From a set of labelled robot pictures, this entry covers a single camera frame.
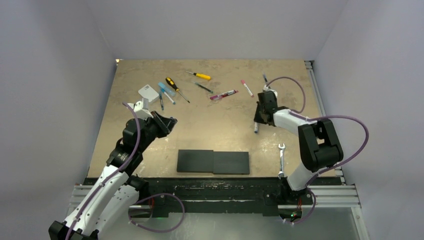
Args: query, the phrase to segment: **screwdriver handle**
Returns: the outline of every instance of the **screwdriver handle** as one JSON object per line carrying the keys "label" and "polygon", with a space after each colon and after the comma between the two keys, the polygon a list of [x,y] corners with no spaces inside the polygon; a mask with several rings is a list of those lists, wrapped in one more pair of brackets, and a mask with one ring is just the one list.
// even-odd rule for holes
{"label": "screwdriver handle", "polygon": [[196,77],[199,77],[201,79],[206,79],[206,80],[211,80],[211,77],[205,74],[201,74],[201,73],[196,73],[194,74]]}
{"label": "screwdriver handle", "polygon": [[171,86],[175,91],[179,92],[180,89],[177,87],[177,85],[175,85],[175,82],[170,78],[170,77],[166,77],[165,78],[166,83]]}

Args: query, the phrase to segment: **white marker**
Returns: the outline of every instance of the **white marker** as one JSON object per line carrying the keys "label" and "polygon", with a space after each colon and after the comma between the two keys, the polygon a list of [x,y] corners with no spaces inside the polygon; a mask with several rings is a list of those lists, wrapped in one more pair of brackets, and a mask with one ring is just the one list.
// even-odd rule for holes
{"label": "white marker", "polygon": [[257,134],[259,131],[259,124],[257,122],[254,123],[254,133]]}
{"label": "white marker", "polygon": [[167,96],[169,98],[169,100],[172,102],[172,104],[175,104],[175,101],[172,100],[172,98],[168,95],[168,93],[163,88],[161,88],[160,90],[162,91],[162,93],[165,94],[165,96]]}
{"label": "white marker", "polygon": [[252,91],[249,89],[249,87],[246,85],[246,82],[244,80],[241,80],[241,83],[243,84],[243,86],[247,89],[247,92],[250,94],[250,96],[253,98],[253,93]]}

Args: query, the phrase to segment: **red marker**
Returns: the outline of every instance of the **red marker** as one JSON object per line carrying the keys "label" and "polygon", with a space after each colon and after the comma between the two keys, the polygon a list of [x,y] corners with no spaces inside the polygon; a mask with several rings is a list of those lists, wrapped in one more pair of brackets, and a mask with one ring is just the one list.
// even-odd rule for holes
{"label": "red marker", "polygon": [[247,92],[250,94],[250,96],[253,98],[253,93],[252,91],[249,89],[249,87],[246,85],[246,82],[244,80],[241,80],[241,83],[243,84],[243,86],[247,89]]}

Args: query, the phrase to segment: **wooden table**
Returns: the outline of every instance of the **wooden table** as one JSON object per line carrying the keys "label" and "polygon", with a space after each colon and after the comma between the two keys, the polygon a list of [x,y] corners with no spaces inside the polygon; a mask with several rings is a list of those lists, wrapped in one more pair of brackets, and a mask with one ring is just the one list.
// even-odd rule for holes
{"label": "wooden table", "polygon": [[[198,78],[185,71],[207,74],[210,81]],[[175,105],[164,96],[164,111],[159,101],[150,105],[165,117],[178,120],[167,137],[156,139],[143,153],[144,160],[134,172],[141,177],[212,177],[209,173],[178,173],[177,155],[179,149],[199,149],[214,151],[246,151],[250,156],[250,176],[277,176],[280,168],[279,143],[286,145],[284,160],[285,172],[291,174],[300,163],[299,141],[297,136],[285,129],[260,125],[259,133],[254,133],[256,94],[262,91],[265,82],[280,76],[297,79],[306,93],[306,108],[303,115],[318,117],[319,108],[303,60],[270,59],[212,59],[212,60],[122,60],[119,62],[94,153],[88,177],[98,177],[102,172],[116,141],[122,137],[125,123],[132,118],[122,102],[135,103],[141,99],[138,90],[149,84],[157,91],[158,82],[172,78],[181,92],[190,100],[176,95]],[[246,81],[255,94],[250,97],[241,84]],[[215,93],[239,90],[238,93],[219,101],[212,101],[207,91],[194,85],[199,82]],[[293,109],[302,107],[302,92],[290,80],[277,80],[271,85],[278,91],[278,105]],[[330,171],[327,176],[334,176]]]}

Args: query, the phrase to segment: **wall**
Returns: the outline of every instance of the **wall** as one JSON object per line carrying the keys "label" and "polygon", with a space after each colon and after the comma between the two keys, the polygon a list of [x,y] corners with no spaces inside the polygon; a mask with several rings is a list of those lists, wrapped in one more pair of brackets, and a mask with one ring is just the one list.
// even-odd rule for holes
{"label": "wall", "polygon": [[[373,240],[424,234],[423,13],[421,0],[349,0],[314,64],[326,113],[369,127],[368,146],[343,170]],[[364,133],[337,127],[347,156]]]}
{"label": "wall", "polygon": [[87,173],[116,63],[83,0],[0,1],[0,232],[48,239]]}
{"label": "wall", "polygon": [[88,0],[120,59],[313,60],[347,0]]}

